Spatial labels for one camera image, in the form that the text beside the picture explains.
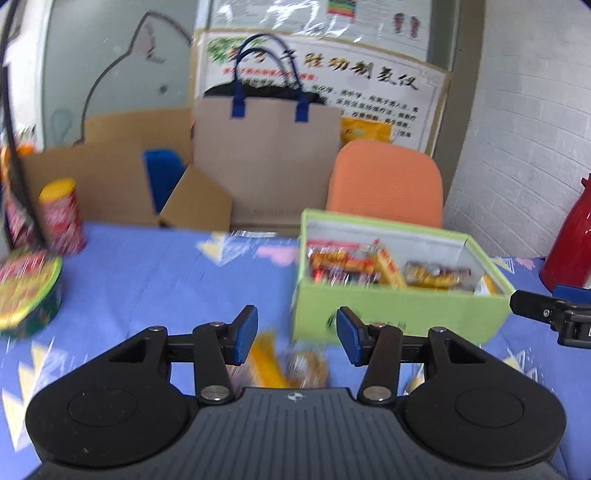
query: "green box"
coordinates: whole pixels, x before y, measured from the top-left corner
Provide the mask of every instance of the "green box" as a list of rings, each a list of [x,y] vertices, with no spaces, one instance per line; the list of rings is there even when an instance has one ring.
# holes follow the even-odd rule
[[[480,296],[468,291],[390,286],[331,287],[312,282],[306,247],[309,239],[371,244],[377,238],[399,268],[409,260],[468,267],[473,277],[488,273],[502,294]],[[339,307],[348,306],[365,323],[396,325],[414,336],[426,336],[429,328],[444,326],[478,345],[501,327],[510,312],[509,298],[514,291],[484,250],[465,233],[306,210],[301,221],[293,339],[338,343],[334,315]]]

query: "green leaf drawing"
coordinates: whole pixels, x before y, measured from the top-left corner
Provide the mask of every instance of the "green leaf drawing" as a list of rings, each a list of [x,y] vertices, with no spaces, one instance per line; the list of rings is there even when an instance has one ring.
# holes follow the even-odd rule
[[[248,37],[218,37],[210,40],[207,44],[207,54],[213,62],[229,63],[234,60],[235,50]],[[256,38],[248,44],[249,48],[260,47],[265,44],[266,38]]]

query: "metal screw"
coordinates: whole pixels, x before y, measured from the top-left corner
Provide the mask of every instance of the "metal screw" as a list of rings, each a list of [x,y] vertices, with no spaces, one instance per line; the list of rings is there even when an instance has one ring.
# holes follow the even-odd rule
[[[208,385],[201,390],[201,396],[209,401],[223,400],[229,394],[230,391],[222,385]]]
[[[384,401],[392,396],[392,391],[389,388],[381,385],[374,385],[363,390],[363,396],[368,400]]]

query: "white wall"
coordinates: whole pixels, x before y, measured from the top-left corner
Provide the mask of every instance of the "white wall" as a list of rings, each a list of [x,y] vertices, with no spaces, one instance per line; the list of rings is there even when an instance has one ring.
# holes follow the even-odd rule
[[[27,0],[21,32],[8,45],[5,62],[10,66],[10,91],[15,127],[26,127],[36,121],[37,54],[49,1]]]
[[[470,126],[448,228],[491,255],[548,254],[591,171],[591,11],[581,0],[487,0]]]

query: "poster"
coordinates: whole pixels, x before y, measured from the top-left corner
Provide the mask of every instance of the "poster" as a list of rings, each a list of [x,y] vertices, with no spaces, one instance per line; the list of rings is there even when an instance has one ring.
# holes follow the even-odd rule
[[[234,56],[252,32],[203,32],[199,37],[196,94],[231,82]],[[317,92],[327,105],[339,107],[344,118],[389,126],[390,142],[429,153],[431,131],[447,85],[447,73],[428,64],[386,51],[305,35],[279,35],[295,57],[305,91]],[[281,47],[257,38],[281,58]],[[252,86],[283,85],[273,59],[255,54],[238,67],[241,81]]]
[[[427,60],[431,0],[212,0],[209,28],[360,42]]]

